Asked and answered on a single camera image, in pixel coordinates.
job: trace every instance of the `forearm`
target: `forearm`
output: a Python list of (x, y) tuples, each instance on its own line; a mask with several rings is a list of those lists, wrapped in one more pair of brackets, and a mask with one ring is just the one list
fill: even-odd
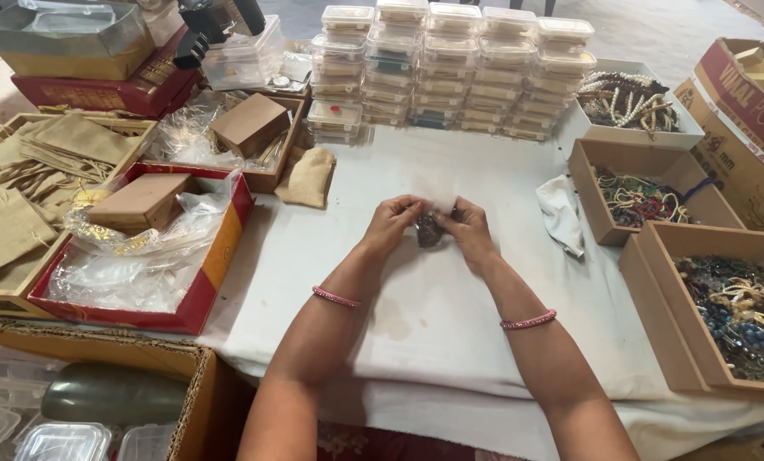
[[(378, 262), (356, 246), (321, 284), (342, 298), (363, 299)], [(264, 379), (282, 378), (317, 391), (342, 364), (356, 339), (365, 307), (350, 308), (312, 295), (296, 314)]]
[[(500, 256), (482, 276), (504, 321), (529, 320), (547, 308)], [(545, 412), (566, 410), (606, 395), (570, 334), (556, 320), (507, 330), (507, 340), (528, 391)]]

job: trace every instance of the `bead necklace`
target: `bead necklace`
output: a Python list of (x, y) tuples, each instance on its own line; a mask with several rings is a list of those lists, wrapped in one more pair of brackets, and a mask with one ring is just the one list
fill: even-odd
[(692, 222), (684, 198), (668, 186), (636, 176), (614, 175), (603, 168), (593, 167), (593, 173), (617, 225), (640, 228), (647, 220)]
[(664, 101), (669, 88), (647, 76), (623, 72), (595, 72), (584, 80), (579, 103), (595, 125), (676, 132), (678, 113)]
[(675, 257), (732, 376), (764, 382), (764, 269), (720, 256)]

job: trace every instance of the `white cloth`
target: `white cloth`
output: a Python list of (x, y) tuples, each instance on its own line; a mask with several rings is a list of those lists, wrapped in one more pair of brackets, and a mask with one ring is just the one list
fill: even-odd
[(552, 178), (536, 189), (544, 214), (544, 227), (562, 248), (577, 257), (584, 254), (583, 231), (579, 222), (579, 202), (565, 175)]
[[(287, 326), (310, 296), (310, 287), (320, 283), (359, 241), (378, 202), (410, 193), (413, 174), (429, 178), (435, 169), (450, 168), (456, 172), (458, 194), (487, 211), (501, 254), (548, 308), (558, 310), (558, 319), (610, 397), (659, 400), (623, 403), (646, 409), (641, 419), (630, 410), (628, 427), (647, 423), (647, 412), (663, 408), (660, 429), (665, 435), (651, 436), (669, 445), (665, 428), (672, 427), (669, 418), (675, 417), (676, 405), (686, 412), (687, 426), (698, 427), (692, 437), (687, 435), (684, 446), (701, 446), (715, 434), (738, 427), (723, 421), (727, 410), (715, 409), (718, 403), (721, 408), (728, 403), (695, 404), (696, 400), (667, 389), (618, 271), (621, 249), (598, 246), (581, 211), (584, 257), (564, 254), (547, 235), (535, 190), (566, 170), (564, 156), (555, 145), (380, 125), (374, 139), (364, 147), (323, 145), (337, 156), (325, 211), (281, 205), (273, 196), (258, 196), (199, 342), (214, 347), (242, 372), (262, 376)], [(476, 168), (469, 168), (473, 156)], [(538, 444), (538, 437), (519, 430), (526, 424), (546, 431), (538, 412), (516, 414), (528, 418), (520, 427), (515, 420), (510, 420), (511, 426), (503, 426), (505, 420), (498, 414), (486, 416), (505, 401), (497, 396), (527, 399), (530, 394), (499, 328), (490, 293), (470, 274), (457, 246), (425, 252), (417, 247), (415, 236), (406, 235), (388, 261), (372, 313), (351, 354), (355, 376), (475, 391), (459, 391), (460, 401), (449, 397), (443, 401), (448, 405), (447, 418), (441, 411), (416, 412), (398, 425), (387, 419), (386, 428), (514, 456), (556, 458), (551, 445), (531, 448)], [(412, 399), (408, 391), (391, 391), (386, 398), (392, 400), (395, 394), (401, 404)], [(469, 414), (479, 416), (465, 415), (486, 399), (492, 400), (481, 413)], [(764, 404), (739, 405), (744, 408), (741, 425), (764, 421)], [(480, 432), (509, 434), (484, 437), (477, 435)], [(672, 456), (674, 450), (668, 446), (656, 447), (651, 458)]]

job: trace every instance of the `stack of plastic boxes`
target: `stack of plastic boxes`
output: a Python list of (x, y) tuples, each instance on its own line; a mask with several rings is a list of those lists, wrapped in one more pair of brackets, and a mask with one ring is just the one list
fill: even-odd
[(375, 10), (372, 6), (325, 7), (322, 31), (311, 40), (314, 69), (310, 90), (314, 101), (308, 112), (308, 131), (316, 140), (356, 138), (362, 120), (360, 86), (365, 71), (364, 52)]
[(410, 123), (448, 129), (456, 120), (479, 58), (478, 6), (430, 3)]
[(596, 60), (583, 51), (594, 29), (583, 20), (539, 18), (538, 54), (524, 79), (524, 94), (504, 125), (504, 133), (525, 140), (550, 139), (552, 128), (575, 100)]
[(362, 83), (366, 123), (405, 124), (422, 46), (427, 0), (378, 0)]
[(458, 116), (462, 130), (496, 133), (519, 99), (530, 73), (538, 24), (532, 12), (485, 6), (479, 48), (481, 56), (469, 94)]

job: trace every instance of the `bracelet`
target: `bracelet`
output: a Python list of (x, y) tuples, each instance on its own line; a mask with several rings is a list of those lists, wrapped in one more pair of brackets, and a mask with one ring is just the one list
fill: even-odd
[(530, 320), (524, 321), (501, 321), (499, 325), (501, 325), (501, 328), (504, 328), (505, 330), (520, 330), (522, 328), (536, 327), (537, 325), (547, 323), (548, 321), (556, 318), (556, 314), (558, 314), (556, 309), (547, 309), (547, 313), (540, 317), (531, 318)]
[(314, 295), (322, 296), (328, 301), (332, 301), (334, 303), (341, 304), (349, 308), (358, 308), (359, 306), (362, 305), (362, 303), (360, 303), (359, 301), (351, 301), (350, 299), (344, 299), (344, 298), (340, 298), (339, 296), (330, 294), (324, 289), (319, 288), (319, 286), (314, 286), (313, 289), (314, 289)]

